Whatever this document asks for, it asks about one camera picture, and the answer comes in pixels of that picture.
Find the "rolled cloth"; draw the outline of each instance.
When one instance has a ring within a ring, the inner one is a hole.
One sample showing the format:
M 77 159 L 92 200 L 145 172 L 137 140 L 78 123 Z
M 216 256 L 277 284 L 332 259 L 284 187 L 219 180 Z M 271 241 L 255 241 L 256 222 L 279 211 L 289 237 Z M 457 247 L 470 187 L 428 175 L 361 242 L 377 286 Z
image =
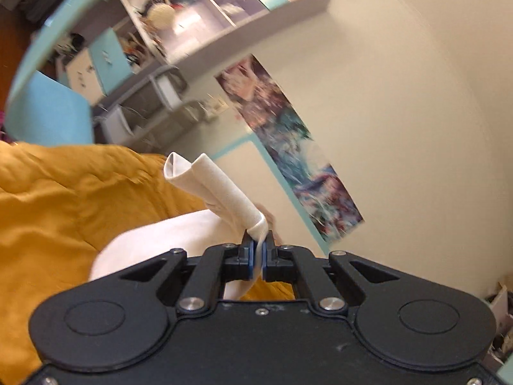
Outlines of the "rolled cloth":
M 249 290 L 262 267 L 262 243 L 268 232 L 264 215 L 206 155 L 193 163 L 171 153 L 164 177 L 176 187 L 203 199 L 207 210 L 170 218 L 130 230 L 115 238 L 94 261 L 90 280 L 143 262 L 176 247 L 188 256 L 222 243 L 240 243 L 244 231 L 257 242 L 251 281 L 229 282 L 224 298 L 237 299 Z

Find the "colorful poster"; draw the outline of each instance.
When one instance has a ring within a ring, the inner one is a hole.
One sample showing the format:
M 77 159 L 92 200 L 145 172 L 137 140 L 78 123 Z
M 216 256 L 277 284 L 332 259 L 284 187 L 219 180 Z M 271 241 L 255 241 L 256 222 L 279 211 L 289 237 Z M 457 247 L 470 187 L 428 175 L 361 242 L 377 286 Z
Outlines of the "colorful poster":
M 215 77 L 330 243 L 363 218 L 280 87 L 253 55 Z

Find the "silver bolt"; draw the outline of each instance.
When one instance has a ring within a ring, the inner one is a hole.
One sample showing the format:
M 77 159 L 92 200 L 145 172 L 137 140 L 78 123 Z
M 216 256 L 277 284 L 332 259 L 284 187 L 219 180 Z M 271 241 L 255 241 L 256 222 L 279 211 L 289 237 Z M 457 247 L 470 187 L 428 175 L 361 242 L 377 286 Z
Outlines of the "silver bolt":
M 187 297 L 182 298 L 179 302 L 179 306 L 182 310 L 186 311 L 196 311 L 200 308 L 203 308 L 205 305 L 205 302 L 198 297 Z
M 43 385 L 59 385 L 59 383 L 57 382 L 57 379 L 47 376 L 43 379 Z
M 319 301 L 321 308 L 327 311 L 338 311 L 341 310 L 346 302 L 342 298 L 338 297 L 326 297 Z

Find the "teal chair backrest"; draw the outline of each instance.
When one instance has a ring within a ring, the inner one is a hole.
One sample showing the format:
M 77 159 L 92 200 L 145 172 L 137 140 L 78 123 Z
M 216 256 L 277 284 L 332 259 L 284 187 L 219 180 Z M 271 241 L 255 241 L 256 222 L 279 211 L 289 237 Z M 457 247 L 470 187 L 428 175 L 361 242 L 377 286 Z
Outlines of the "teal chair backrest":
M 38 69 L 60 38 L 96 1 L 65 0 L 25 53 L 6 104 L 4 125 L 13 139 L 45 146 L 92 143 L 88 102 Z

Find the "mustard yellow blanket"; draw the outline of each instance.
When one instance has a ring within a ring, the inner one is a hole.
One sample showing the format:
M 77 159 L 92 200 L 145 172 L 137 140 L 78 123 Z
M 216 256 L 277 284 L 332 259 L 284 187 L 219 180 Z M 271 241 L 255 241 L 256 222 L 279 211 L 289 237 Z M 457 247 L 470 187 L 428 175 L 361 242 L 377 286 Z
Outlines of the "mustard yellow blanket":
M 124 231 L 204 208 L 166 183 L 165 158 L 112 145 L 0 142 L 0 380 L 40 365 L 28 335 L 45 298 L 86 282 L 97 253 Z M 258 282 L 245 299 L 292 299 Z

